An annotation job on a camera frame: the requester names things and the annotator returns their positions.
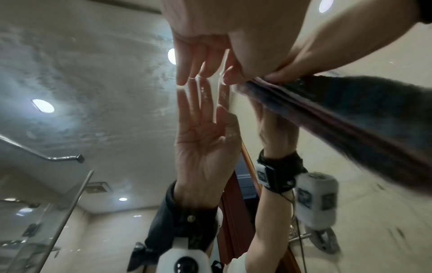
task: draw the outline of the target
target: black wrist strap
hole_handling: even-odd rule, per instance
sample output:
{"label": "black wrist strap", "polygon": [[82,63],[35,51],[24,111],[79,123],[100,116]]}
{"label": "black wrist strap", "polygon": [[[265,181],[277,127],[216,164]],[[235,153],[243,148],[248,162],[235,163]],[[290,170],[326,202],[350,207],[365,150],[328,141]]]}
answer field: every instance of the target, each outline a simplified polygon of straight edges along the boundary
{"label": "black wrist strap", "polygon": [[174,187],[171,184],[159,207],[145,246],[137,244],[132,252],[128,271],[135,270],[142,264],[157,264],[159,257],[172,247],[174,237],[189,239],[189,249],[206,251],[216,237],[218,223],[217,207],[209,210],[184,209],[174,201]]}
{"label": "black wrist strap", "polygon": [[267,168],[268,187],[275,193],[284,193],[295,187],[295,177],[307,173],[303,166],[303,160],[297,152],[281,159],[269,159],[264,157],[264,150],[261,151],[257,162]]}

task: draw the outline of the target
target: ceiling vent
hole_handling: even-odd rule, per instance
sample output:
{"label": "ceiling vent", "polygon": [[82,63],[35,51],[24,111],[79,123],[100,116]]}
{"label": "ceiling vent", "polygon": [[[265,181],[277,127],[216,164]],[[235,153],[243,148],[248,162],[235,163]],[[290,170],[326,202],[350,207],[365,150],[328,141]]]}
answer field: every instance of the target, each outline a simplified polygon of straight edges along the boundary
{"label": "ceiling vent", "polygon": [[88,194],[104,193],[104,192],[111,192],[111,189],[109,188],[106,182],[94,182],[94,183],[87,184],[87,187],[85,188],[85,192]]}

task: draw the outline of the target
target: hand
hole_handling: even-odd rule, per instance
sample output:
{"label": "hand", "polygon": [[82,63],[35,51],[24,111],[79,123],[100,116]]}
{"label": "hand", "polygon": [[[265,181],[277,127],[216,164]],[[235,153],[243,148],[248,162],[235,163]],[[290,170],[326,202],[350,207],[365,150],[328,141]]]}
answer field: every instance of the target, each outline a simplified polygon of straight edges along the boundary
{"label": "hand", "polygon": [[264,146],[264,157],[280,159],[297,149],[299,127],[286,118],[250,99],[258,123],[258,134]]}
{"label": "hand", "polygon": [[237,117],[228,112],[230,87],[219,84],[213,120],[213,100],[207,79],[188,81],[189,100],[177,90],[179,124],[175,139],[177,183],[174,198],[183,207],[214,208],[237,165],[242,146]]}
{"label": "hand", "polygon": [[264,78],[284,83],[350,64],[404,35],[419,14],[412,0],[361,1],[293,47],[279,69]]}
{"label": "hand", "polygon": [[232,49],[223,76],[228,85],[274,71],[294,44],[309,2],[162,0],[173,32],[177,84],[185,85],[198,72],[213,75],[226,49]]}

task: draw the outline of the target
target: wall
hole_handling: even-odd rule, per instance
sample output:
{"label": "wall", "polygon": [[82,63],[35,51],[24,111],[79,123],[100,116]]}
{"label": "wall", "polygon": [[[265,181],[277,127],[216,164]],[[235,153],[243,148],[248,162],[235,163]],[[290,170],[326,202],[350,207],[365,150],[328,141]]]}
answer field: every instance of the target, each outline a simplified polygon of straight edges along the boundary
{"label": "wall", "polygon": [[81,251],[81,239],[87,229],[89,220],[89,213],[80,207],[75,207],[55,243],[54,248],[58,247],[60,250],[50,253],[41,273],[67,272],[70,269],[72,262]]}
{"label": "wall", "polygon": [[[243,141],[256,160],[262,149],[249,101],[233,94]],[[334,231],[342,249],[327,255],[304,241],[310,272],[426,272],[432,267],[432,200],[396,188],[361,169],[308,132],[298,152],[309,171],[333,175],[340,185]],[[291,246],[303,270],[299,244]]]}
{"label": "wall", "polygon": [[156,211],[154,208],[91,216],[72,267],[63,272],[125,273],[135,243],[146,239]]}

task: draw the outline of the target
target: blurred dark object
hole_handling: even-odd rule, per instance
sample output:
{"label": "blurred dark object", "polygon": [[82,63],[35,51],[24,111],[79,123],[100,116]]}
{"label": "blurred dark object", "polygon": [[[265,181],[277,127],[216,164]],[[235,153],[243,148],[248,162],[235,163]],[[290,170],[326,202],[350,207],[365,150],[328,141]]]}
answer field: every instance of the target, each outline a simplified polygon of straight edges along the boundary
{"label": "blurred dark object", "polygon": [[368,76],[255,79],[237,91],[388,181],[432,194],[431,89]]}

